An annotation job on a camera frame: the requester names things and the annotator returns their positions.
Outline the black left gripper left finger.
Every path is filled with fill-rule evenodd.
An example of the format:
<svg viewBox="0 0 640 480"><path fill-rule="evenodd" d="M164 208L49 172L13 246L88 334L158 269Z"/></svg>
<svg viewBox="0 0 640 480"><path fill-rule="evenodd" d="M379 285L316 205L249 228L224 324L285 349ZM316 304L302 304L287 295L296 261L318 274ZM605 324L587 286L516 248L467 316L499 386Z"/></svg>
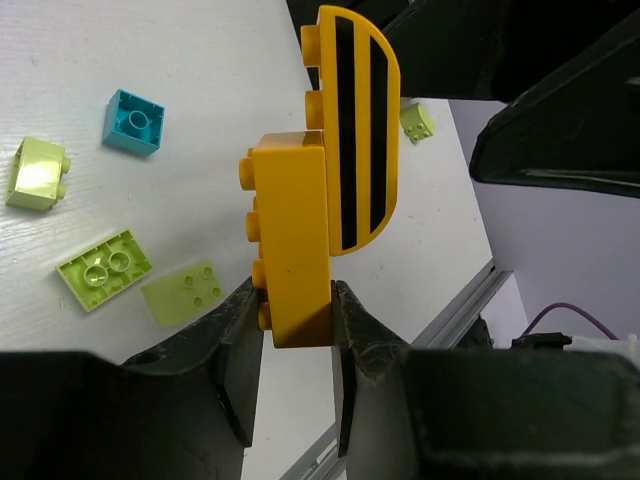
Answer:
<svg viewBox="0 0 640 480"><path fill-rule="evenodd" d="M115 364L80 351L1 356L5 479L237 479L252 444L263 334L243 282Z"/></svg>

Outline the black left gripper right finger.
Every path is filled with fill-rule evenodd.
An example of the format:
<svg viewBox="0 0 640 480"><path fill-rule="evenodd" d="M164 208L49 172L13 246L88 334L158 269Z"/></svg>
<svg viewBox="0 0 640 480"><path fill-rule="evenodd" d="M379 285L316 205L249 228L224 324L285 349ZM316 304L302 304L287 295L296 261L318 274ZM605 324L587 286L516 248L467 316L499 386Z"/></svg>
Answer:
<svg viewBox="0 0 640 480"><path fill-rule="evenodd" d="M639 371L613 353L417 349L332 285L352 479L635 479Z"/></svg>

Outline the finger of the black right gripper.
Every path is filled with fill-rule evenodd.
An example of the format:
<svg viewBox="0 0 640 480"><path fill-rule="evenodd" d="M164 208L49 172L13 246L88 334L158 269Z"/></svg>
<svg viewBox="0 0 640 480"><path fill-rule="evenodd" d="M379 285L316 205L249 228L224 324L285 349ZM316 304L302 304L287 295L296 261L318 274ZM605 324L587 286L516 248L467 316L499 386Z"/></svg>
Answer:
<svg viewBox="0 0 640 480"><path fill-rule="evenodd" d="M639 195L639 13L494 116L469 164L480 183Z"/></svg>
<svg viewBox="0 0 640 480"><path fill-rule="evenodd" d="M635 1L291 1L329 103L593 103L639 70Z"/></svg>

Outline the yellow striped lego assembly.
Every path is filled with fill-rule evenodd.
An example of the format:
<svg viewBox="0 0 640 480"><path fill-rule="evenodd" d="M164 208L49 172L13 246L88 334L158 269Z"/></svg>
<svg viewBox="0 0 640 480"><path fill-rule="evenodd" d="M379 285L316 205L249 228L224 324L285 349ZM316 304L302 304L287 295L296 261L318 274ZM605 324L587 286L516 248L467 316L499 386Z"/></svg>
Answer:
<svg viewBox="0 0 640 480"><path fill-rule="evenodd" d="M398 194L401 75L386 37L323 5L301 29L301 55L320 80L305 95L305 129L263 136L239 163L254 193L246 235L258 246L258 322L278 348L332 344L331 260L372 242Z"/></svg>

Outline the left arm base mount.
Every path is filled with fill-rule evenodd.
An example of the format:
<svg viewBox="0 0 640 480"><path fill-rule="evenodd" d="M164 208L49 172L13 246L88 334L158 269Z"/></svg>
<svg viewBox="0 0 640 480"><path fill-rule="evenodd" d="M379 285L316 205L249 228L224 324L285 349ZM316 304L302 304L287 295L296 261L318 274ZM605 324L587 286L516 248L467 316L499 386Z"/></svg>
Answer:
<svg viewBox="0 0 640 480"><path fill-rule="evenodd" d="M494 339L489 331L486 320L479 315L469 333L471 334L472 344L479 348L494 348Z"/></svg>

